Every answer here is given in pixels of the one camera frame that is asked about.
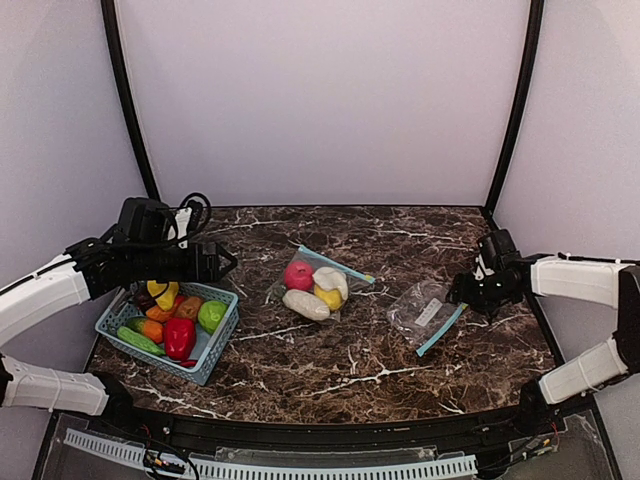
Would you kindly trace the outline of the brown toy potato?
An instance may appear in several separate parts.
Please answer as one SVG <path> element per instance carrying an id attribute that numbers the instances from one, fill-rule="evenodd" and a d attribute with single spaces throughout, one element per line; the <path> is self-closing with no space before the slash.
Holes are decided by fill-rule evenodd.
<path id="1" fill-rule="evenodd" d="M 193 322 L 198 320 L 199 311 L 204 304 L 204 300 L 198 296 L 186 297 L 176 308 L 174 316 L 176 318 L 189 319 Z"/>

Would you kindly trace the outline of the yellow toy lemon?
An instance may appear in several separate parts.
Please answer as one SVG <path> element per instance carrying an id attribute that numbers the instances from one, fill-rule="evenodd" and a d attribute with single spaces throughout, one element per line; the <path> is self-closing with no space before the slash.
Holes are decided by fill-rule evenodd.
<path id="1" fill-rule="evenodd" d="M 169 311 L 172 309 L 179 293 L 179 284 L 177 282 L 148 281 L 146 288 L 161 310 Z"/>

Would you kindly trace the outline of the small clear zip bag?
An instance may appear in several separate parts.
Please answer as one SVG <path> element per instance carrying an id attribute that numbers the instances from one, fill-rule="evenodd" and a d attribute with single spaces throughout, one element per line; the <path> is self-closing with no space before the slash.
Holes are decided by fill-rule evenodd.
<path id="1" fill-rule="evenodd" d="M 465 303 L 447 301 L 446 285 L 424 280 L 412 285 L 387 310 L 387 320 L 423 357 L 465 312 Z"/>

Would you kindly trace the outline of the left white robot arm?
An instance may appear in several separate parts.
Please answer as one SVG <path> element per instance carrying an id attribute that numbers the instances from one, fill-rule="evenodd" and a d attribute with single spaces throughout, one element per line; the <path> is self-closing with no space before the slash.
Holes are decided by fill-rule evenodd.
<path id="1" fill-rule="evenodd" d="M 148 333 L 124 326 L 119 332 L 123 342 L 184 365 L 197 339 L 198 314 L 194 301 L 181 296 L 181 285 L 217 282 L 237 265 L 219 244 L 206 247 L 195 241 L 210 218 L 209 199 L 197 192 L 176 208 L 159 200 L 126 199 L 118 221 L 102 236 L 73 244 L 2 288 L 2 343 L 70 307 L 135 286 L 133 303 L 155 326 Z M 4 355 L 1 405 L 117 418 L 130 409 L 132 399 L 107 373 L 64 372 Z"/>

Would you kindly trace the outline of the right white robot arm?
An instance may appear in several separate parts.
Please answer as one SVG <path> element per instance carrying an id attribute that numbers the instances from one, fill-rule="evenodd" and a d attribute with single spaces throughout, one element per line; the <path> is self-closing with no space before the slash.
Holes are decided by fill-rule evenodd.
<path id="1" fill-rule="evenodd" d="M 567 252 L 525 255 L 506 229 L 477 242 L 471 268 L 454 277 L 450 303 L 493 317 L 527 297 L 551 320 L 564 364 L 523 386 L 526 411 L 548 409 L 639 372 L 639 262 Z"/>

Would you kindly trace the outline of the green toy cucumber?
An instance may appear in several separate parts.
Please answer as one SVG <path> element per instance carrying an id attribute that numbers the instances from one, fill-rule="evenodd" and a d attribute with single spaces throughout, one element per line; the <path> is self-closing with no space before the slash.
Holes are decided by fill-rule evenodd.
<path id="1" fill-rule="evenodd" d="M 140 333 L 137 333 L 136 331 L 132 330 L 129 327 L 126 327 L 126 326 L 119 327 L 117 329 L 117 337 L 121 341 L 123 341 L 123 342 L 125 342 L 125 343 L 127 343 L 127 344 L 129 344 L 129 345 L 131 345 L 131 346 L 133 346 L 133 347 L 145 352 L 145 353 L 148 353 L 148 354 L 151 354 L 151 355 L 155 355 L 155 356 L 164 356 L 165 355 L 165 351 L 164 351 L 163 348 L 158 346 L 156 343 L 154 343 L 148 337 L 146 337 L 146 336 L 144 336 L 144 335 L 142 335 Z"/>

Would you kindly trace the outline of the large clear zip bag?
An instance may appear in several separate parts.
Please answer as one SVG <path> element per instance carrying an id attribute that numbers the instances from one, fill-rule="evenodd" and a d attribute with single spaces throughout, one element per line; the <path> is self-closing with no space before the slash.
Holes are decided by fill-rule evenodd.
<path id="1" fill-rule="evenodd" d="M 356 293 L 376 279 L 300 245 L 268 290 L 266 302 L 278 301 L 306 320 L 323 325 L 340 319 Z"/>

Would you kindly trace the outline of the large red toy apple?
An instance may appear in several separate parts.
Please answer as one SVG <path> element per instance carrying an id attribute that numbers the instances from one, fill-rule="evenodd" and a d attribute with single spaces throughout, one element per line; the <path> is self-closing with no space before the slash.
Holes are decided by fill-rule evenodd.
<path id="1" fill-rule="evenodd" d="M 304 261 L 291 262 L 284 271 L 284 284 L 288 290 L 309 291 L 313 288 L 314 269 Z"/>

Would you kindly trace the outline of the orange toy carrot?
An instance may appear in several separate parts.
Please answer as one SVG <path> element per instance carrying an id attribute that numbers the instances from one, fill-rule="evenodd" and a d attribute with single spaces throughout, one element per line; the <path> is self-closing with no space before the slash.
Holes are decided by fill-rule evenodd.
<path id="1" fill-rule="evenodd" d="M 162 344 L 164 341 L 164 326 L 155 320 L 147 317 L 132 317 L 126 322 L 126 326 L 155 344 Z"/>

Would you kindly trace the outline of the black frame post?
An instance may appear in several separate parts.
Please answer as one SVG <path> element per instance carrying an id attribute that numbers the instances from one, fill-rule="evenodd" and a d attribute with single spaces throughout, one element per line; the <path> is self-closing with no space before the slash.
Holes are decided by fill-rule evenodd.
<path id="1" fill-rule="evenodd" d="M 136 166 L 147 197 L 160 200 L 160 191 L 152 171 L 129 81 L 117 4 L 114 0 L 101 0 L 100 7 L 113 77 Z"/>
<path id="2" fill-rule="evenodd" d="M 518 140 L 534 73 L 544 7 L 544 0 L 531 0 L 529 2 L 524 45 L 513 101 L 496 168 L 483 207 L 483 215 L 487 220 L 493 219 L 496 212 Z"/>

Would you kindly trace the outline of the left black frame post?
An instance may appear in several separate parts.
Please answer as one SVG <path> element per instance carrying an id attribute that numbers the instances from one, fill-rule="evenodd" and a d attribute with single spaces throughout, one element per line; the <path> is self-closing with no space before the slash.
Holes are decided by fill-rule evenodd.
<path id="1" fill-rule="evenodd" d="M 114 0 L 101 0 L 100 7 L 113 77 L 136 166 L 147 197 L 160 200 L 160 191 L 152 171 L 129 81 L 117 4 Z"/>

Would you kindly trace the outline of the light blue plastic basket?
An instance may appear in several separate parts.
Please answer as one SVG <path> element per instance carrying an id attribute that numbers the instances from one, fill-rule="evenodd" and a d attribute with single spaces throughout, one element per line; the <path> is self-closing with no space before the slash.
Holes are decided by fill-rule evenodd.
<path id="1" fill-rule="evenodd" d="M 118 291 L 115 298 L 96 321 L 95 330 L 105 337 L 112 346 L 137 360 L 204 386 L 238 324 L 238 296 L 233 292 L 194 282 L 180 283 L 179 292 L 199 296 L 205 301 L 219 301 L 227 306 L 227 311 L 220 325 L 212 335 L 206 333 L 200 325 L 196 326 L 196 343 L 190 355 L 190 360 L 195 360 L 196 363 L 192 367 L 181 366 L 179 362 L 170 360 L 166 356 L 148 353 L 117 337 L 117 329 L 124 326 L 129 318 L 140 314 L 140 311 L 132 303 L 132 295 L 126 290 L 120 289 Z"/>

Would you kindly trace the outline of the red toy bell pepper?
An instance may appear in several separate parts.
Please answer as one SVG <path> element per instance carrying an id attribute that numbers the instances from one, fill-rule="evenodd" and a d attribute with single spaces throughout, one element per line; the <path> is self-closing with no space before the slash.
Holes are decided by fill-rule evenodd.
<path id="1" fill-rule="evenodd" d="M 190 319 L 172 318 L 164 328 L 164 349 L 166 355 L 175 361 L 186 361 L 196 344 L 195 324 Z"/>

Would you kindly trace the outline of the dark red toy fruit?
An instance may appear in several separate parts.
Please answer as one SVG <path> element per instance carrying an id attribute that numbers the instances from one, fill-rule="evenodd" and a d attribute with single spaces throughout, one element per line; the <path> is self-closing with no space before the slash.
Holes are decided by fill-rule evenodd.
<path id="1" fill-rule="evenodd" d="M 132 297 L 133 305 L 142 313 L 146 313 L 148 310 L 156 306 L 156 300 L 149 293 L 146 286 L 140 286 Z"/>

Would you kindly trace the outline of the yellow toy potato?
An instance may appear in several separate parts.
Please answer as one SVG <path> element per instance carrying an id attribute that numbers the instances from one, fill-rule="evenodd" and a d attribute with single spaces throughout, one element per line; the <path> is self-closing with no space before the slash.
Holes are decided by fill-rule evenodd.
<path id="1" fill-rule="evenodd" d="M 315 285 L 314 295 L 325 302 L 330 311 L 340 310 L 344 304 L 344 300 L 338 289 L 324 290 L 320 286 Z"/>

